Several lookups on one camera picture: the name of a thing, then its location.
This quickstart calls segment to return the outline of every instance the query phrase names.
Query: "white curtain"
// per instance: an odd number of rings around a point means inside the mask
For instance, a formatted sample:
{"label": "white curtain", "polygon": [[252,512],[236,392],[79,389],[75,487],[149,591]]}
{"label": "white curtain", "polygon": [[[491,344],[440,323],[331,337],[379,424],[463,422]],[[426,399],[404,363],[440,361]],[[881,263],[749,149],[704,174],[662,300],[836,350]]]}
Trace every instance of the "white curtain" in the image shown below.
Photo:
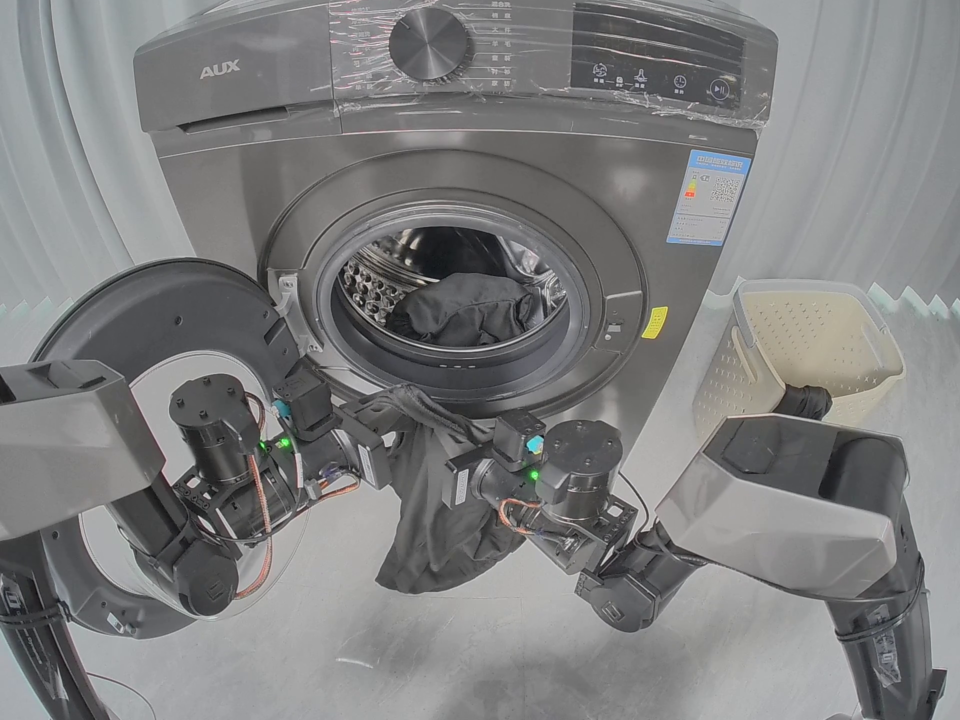
{"label": "white curtain", "polygon": [[[191,246],[132,59],[219,0],[0,0],[0,363],[71,301]],[[779,36],[774,106],[712,288],[960,295],[960,0],[726,0]]]}

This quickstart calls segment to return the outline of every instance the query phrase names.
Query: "qr code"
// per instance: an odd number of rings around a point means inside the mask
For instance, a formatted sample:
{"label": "qr code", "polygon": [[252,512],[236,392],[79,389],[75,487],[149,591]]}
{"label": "qr code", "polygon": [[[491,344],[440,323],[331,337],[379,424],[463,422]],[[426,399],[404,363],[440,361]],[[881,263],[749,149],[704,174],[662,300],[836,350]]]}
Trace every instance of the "qr code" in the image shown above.
{"label": "qr code", "polygon": [[716,175],[713,178],[713,192],[710,193],[710,199],[718,203],[732,203],[737,199],[740,184],[739,178],[726,178],[723,175]]}

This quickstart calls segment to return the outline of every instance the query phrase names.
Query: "energy label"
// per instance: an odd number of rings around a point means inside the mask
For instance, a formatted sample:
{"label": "energy label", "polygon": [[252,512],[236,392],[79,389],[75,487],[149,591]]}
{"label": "energy label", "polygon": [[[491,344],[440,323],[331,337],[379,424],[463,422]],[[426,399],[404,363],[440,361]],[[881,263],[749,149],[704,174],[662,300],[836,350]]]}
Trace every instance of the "energy label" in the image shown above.
{"label": "energy label", "polygon": [[670,223],[668,243],[722,246],[734,218],[750,158],[692,150]]}

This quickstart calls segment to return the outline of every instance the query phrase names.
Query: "basket handle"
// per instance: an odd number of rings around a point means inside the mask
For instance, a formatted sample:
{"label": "basket handle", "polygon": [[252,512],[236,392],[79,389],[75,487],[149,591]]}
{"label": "basket handle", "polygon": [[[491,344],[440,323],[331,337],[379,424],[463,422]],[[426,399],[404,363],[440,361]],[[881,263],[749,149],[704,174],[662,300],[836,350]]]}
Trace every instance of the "basket handle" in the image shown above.
{"label": "basket handle", "polygon": [[[884,325],[880,330],[880,335],[887,335],[886,330],[887,326]],[[869,325],[861,325],[860,333],[863,334],[863,340],[867,343],[867,347],[870,348],[870,353],[873,355],[873,360],[876,361],[876,366],[879,369],[883,368],[883,353],[881,351],[881,345],[877,343],[877,337],[874,335],[874,330],[870,328]]]}
{"label": "basket handle", "polygon": [[747,375],[747,383],[756,384],[757,373],[754,371],[754,367],[750,365],[750,361],[747,360],[747,349],[743,345],[743,336],[740,335],[740,329],[736,325],[729,331],[729,338],[733,342],[736,356],[740,358],[740,365],[743,366],[743,371]]}
{"label": "basket handle", "polygon": [[[733,297],[733,317],[736,318],[736,324],[740,327],[740,338],[746,342],[747,347],[753,348],[753,345],[757,342],[757,339],[754,336],[754,330],[750,328],[750,320],[747,319],[747,309],[743,305],[743,294],[737,290],[736,295]],[[747,337],[743,338],[743,331],[747,332]]]}

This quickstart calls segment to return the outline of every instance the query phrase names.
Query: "yellow warning sticker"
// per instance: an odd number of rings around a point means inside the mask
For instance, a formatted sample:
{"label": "yellow warning sticker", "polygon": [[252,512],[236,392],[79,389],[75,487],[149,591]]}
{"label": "yellow warning sticker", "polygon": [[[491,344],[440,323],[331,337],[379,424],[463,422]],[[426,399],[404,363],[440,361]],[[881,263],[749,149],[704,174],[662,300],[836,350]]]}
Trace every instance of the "yellow warning sticker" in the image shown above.
{"label": "yellow warning sticker", "polygon": [[643,329],[643,333],[640,334],[644,339],[656,339],[660,336],[660,332],[664,330],[668,309],[670,309],[668,306],[654,306],[654,308],[650,310],[650,321]]}

